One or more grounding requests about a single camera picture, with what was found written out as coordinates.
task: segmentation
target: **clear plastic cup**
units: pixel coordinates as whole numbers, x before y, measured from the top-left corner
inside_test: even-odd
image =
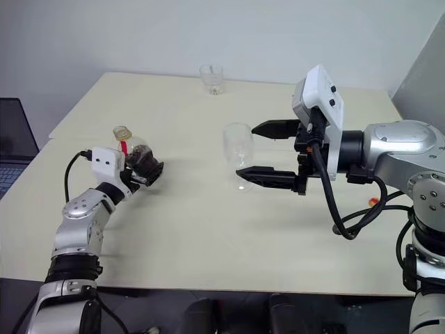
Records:
[[[251,189],[253,184],[235,173],[238,169],[253,165],[254,145],[250,127],[243,123],[232,123],[226,126],[222,133],[222,146],[236,188],[242,191]]]

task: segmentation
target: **laptop screen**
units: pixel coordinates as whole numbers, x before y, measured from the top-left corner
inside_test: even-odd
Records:
[[[0,98],[0,161],[30,161],[38,152],[20,100]]]

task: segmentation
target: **table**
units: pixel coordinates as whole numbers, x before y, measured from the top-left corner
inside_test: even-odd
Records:
[[[346,129],[399,119],[384,92],[340,91]],[[394,250],[404,213],[384,212],[357,240],[346,241],[332,234],[319,180],[309,181],[306,197],[258,186],[234,189],[223,158],[224,126],[292,118],[292,93],[290,85],[229,81],[225,94],[209,96],[193,78],[105,74],[0,201],[1,275],[44,279],[62,219],[67,162],[79,150],[115,146],[111,130],[124,123],[148,141],[165,170],[112,215],[100,285],[411,295]],[[262,139],[255,139],[257,165],[296,169],[288,141]],[[71,196],[94,185],[89,163],[77,162]],[[333,188],[343,215],[378,196],[376,186],[347,184],[342,176]]]

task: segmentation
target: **white wall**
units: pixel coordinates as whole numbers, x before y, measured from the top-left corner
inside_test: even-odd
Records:
[[[392,95],[443,0],[0,0],[0,95],[38,143],[104,71],[294,83],[323,63],[341,86]]]

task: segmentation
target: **laptop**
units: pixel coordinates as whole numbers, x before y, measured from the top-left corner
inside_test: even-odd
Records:
[[[0,198],[39,153],[22,103],[0,97]]]

